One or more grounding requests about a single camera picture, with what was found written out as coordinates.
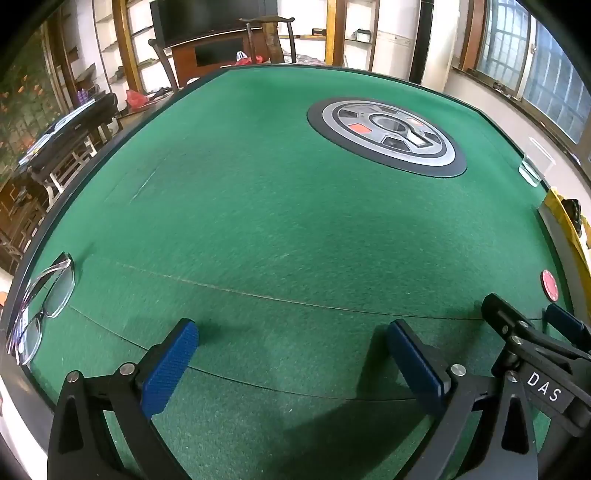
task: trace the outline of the blue gripper pad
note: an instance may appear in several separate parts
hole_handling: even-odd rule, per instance
[[[197,325],[181,319],[164,342],[154,345],[140,360],[135,383],[148,419],[164,411],[198,345]]]
[[[423,344],[404,320],[390,323],[386,338],[390,355],[423,410],[429,415],[441,416],[445,411],[444,396],[449,386],[446,387],[444,379],[438,378],[420,350],[430,346]]]
[[[591,333],[587,327],[562,307],[551,303],[544,310],[543,320],[557,329],[576,348],[591,350]]]

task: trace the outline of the floral curtain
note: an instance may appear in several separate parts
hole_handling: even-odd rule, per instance
[[[39,29],[0,79],[0,181],[60,116]]]

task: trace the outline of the black table border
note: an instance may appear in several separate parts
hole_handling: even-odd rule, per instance
[[[405,80],[388,77],[374,72],[365,72],[363,70],[355,70],[344,67],[332,67],[328,65],[293,65],[293,64],[279,64],[279,65],[249,65],[239,67],[226,67],[218,69],[208,75],[201,77],[189,85],[183,90],[174,93],[169,100],[163,101],[160,105],[156,106],[154,110],[142,118],[134,127],[127,131],[123,131],[115,135],[113,140],[103,147],[80,171],[80,173],[73,179],[68,188],[61,196],[57,199],[56,203],[49,210],[46,218],[39,227],[36,235],[33,237],[31,244],[29,245],[25,255],[23,256],[17,271],[12,281],[12,286],[8,294],[6,305],[2,311],[2,317],[0,318],[0,377],[6,386],[8,394],[15,404],[18,414],[21,416],[27,429],[31,433],[35,441],[41,446],[43,451],[47,453],[49,444],[49,435],[51,431],[51,423],[53,421],[53,402],[46,396],[43,389],[40,388],[38,382],[31,375],[28,368],[18,366],[14,361],[14,357],[7,355],[6,353],[6,341],[9,328],[14,323],[17,309],[15,305],[20,304],[24,295],[24,290],[27,286],[27,281],[33,265],[37,260],[46,239],[51,235],[54,227],[60,221],[71,203],[76,199],[78,194],[84,189],[92,177],[97,171],[123,146],[127,141],[132,138],[138,131],[140,131],[146,124],[151,122],[154,118],[164,112],[166,109],[174,105],[176,102],[187,96],[189,93],[195,91],[199,87],[215,80],[219,76],[226,72],[236,69],[258,69],[258,68],[304,68],[304,69],[326,69],[326,70],[339,70],[342,72],[356,73],[359,75],[367,75],[377,77],[391,82],[401,83],[403,85],[412,86],[420,90],[424,90],[431,94],[441,96],[455,103],[459,103],[470,110],[477,112],[487,122],[489,122],[508,142],[509,144],[520,154],[523,155],[523,151],[517,146],[517,144],[509,137],[509,135],[490,117],[478,108],[472,105],[462,102],[452,96],[445,93],[436,92],[430,90],[422,85],[407,82]],[[549,189],[548,184],[545,180],[542,182],[543,187],[546,191]]]

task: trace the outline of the scratch on table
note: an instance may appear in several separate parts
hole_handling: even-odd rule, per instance
[[[156,167],[154,169],[154,171],[150,174],[150,176],[146,179],[146,181],[144,182],[144,184],[139,188],[139,190],[137,192],[135,192],[135,195],[131,197],[131,200],[129,201],[130,203],[134,201],[134,199],[139,195],[139,193],[142,191],[142,189],[146,186],[146,184],[150,181],[150,179],[154,176],[154,174],[156,173],[156,170],[158,170],[158,167]]]

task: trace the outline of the yellow cloth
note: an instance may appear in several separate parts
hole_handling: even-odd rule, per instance
[[[579,319],[584,321],[587,324],[590,324],[591,319],[591,272],[589,271],[589,265],[585,259],[585,254],[583,252],[583,247],[579,241],[579,236],[577,235],[576,230],[566,210],[562,206],[563,196],[558,193],[556,188],[552,187],[550,191],[546,194],[546,198],[544,199],[544,204],[550,209],[552,215],[556,218],[562,231],[564,232],[566,238],[569,241],[570,248],[574,255],[575,263],[577,265],[577,271],[579,273],[580,281],[583,286],[583,291],[585,293],[585,301],[587,304],[587,318]],[[587,219],[581,215],[581,220],[583,227],[585,228],[585,232],[587,234],[587,245],[591,242],[591,226]]]

